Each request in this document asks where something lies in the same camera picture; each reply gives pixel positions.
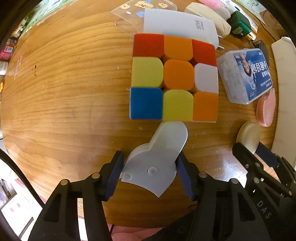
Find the blue sticker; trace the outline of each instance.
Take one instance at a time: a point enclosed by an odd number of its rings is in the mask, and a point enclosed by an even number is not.
[[[272,86],[269,69],[261,50],[241,51],[233,55],[245,80],[249,100]]]
[[[136,13],[138,17],[143,18],[144,17],[144,11],[140,11]]]

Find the rubik's cube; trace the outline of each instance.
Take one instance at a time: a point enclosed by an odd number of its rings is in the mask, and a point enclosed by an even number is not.
[[[162,34],[135,34],[130,118],[216,122],[215,47]]]

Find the cable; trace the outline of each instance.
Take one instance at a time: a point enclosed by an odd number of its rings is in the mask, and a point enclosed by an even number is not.
[[[24,183],[24,185],[28,188],[29,192],[32,194],[32,196],[35,198],[35,200],[39,203],[39,205],[43,208],[44,202],[41,200],[41,198],[38,196],[35,189],[32,187],[29,180],[26,178],[24,173],[19,169],[19,167],[15,164],[15,162],[3,151],[0,149],[0,159],[4,161],[20,178],[20,180]]]
[[[114,224],[112,224],[112,226],[110,228],[110,234],[112,234],[113,228],[114,228]]]

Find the clear plastic case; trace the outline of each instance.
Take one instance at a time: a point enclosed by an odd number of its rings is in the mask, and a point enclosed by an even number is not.
[[[260,49],[229,51],[217,59],[217,68],[232,103],[249,104],[272,88]]]
[[[123,29],[130,36],[143,32],[145,8],[159,8],[177,11],[177,6],[169,0],[131,0],[111,11],[117,19],[113,19],[116,26]]]

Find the wood grain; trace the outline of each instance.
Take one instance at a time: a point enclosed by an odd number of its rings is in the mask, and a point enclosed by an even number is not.
[[[175,1],[183,11],[191,1]],[[1,124],[10,157],[47,199],[61,179],[85,179],[111,161],[116,150],[125,157],[147,143],[159,121],[129,119],[133,39],[114,25],[110,10],[123,2],[80,0],[34,26],[19,41],[5,78]],[[259,24],[257,40],[270,55],[270,73],[278,98],[273,38]],[[225,51],[247,47],[227,36]],[[186,123],[184,153],[214,178],[237,178],[246,171],[231,152],[241,125],[256,121],[256,105],[230,103],[219,78],[216,124]],[[261,142],[271,148],[277,120],[261,128]],[[104,203],[109,223],[160,227],[181,217],[191,205],[178,177],[157,198],[141,187],[119,181]],[[79,214],[83,215],[79,202]]]

